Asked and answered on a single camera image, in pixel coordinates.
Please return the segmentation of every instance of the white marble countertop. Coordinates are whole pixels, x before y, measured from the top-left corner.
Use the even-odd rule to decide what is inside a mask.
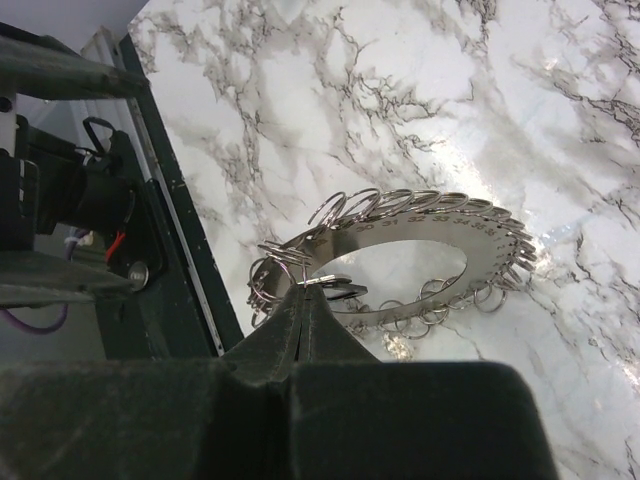
[[[245,333],[256,245],[334,192],[489,199],[535,236],[529,288],[413,358],[514,366],[563,478],[635,479],[639,22],[631,0],[152,0],[130,32]]]

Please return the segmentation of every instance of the red wire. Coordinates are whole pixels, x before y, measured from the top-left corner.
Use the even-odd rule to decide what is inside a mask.
[[[118,247],[124,240],[124,237],[126,236],[127,234],[124,232],[116,233],[116,239],[113,241],[113,243],[111,244],[111,246],[109,247],[105,255],[105,258],[107,259],[107,263],[109,263],[109,260],[111,260],[111,256],[115,253],[115,251],[118,249]]]

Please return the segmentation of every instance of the black mechanical device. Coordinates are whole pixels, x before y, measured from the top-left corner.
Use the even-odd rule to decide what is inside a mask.
[[[14,110],[16,93],[136,96],[144,77],[6,25],[0,73],[0,308],[128,301],[140,295],[126,278],[137,261],[159,282],[176,255],[159,240],[154,187],[132,181],[127,135],[88,118],[93,145],[79,150]],[[108,147],[96,128],[110,130]],[[33,252],[34,235],[57,223],[121,242],[111,272]],[[132,224],[142,228],[123,241]],[[16,366],[0,373],[0,391],[2,478],[557,478],[511,368],[382,364],[319,285],[293,285],[216,360]]]

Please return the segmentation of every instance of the marble surface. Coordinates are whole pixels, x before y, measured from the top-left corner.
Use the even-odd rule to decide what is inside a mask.
[[[635,479],[639,21],[635,0],[152,0],[130,33],[246,333],[256,245],[334,192],[492,200],[536,237],[528,289],[413,359],[514,366],[564,479]]]

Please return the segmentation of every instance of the purple cable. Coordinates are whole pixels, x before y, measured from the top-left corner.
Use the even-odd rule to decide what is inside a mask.
[[[89,234],[88,230],[78,230],[74,235],[74,237],[77,238],[79,241],[88,234]],[[71,260],[71,257],[73,256],[73,252],[76,249],[77,245],[78,245],[78,242],[69,242],[67,244],[67,248],[64,251],[65,260]],[[17,328],[22,332],[30,333],[32,335],[48,335],[50,333],[60,330],[62,325],[64,325],[64,322],[67,320],[68,313],[69,313],[69,304],[65,303],[60,309],[60,314],[58,315],[58,318],[53,324],[49,325],[48,327],[34,327],[33,325],[24,323],[22,320],[16,317],[9,310],[0,310],[0,315],[2,315],[2,317],[4,317],[4,319],[7,322],[9,322],[13,327]]]

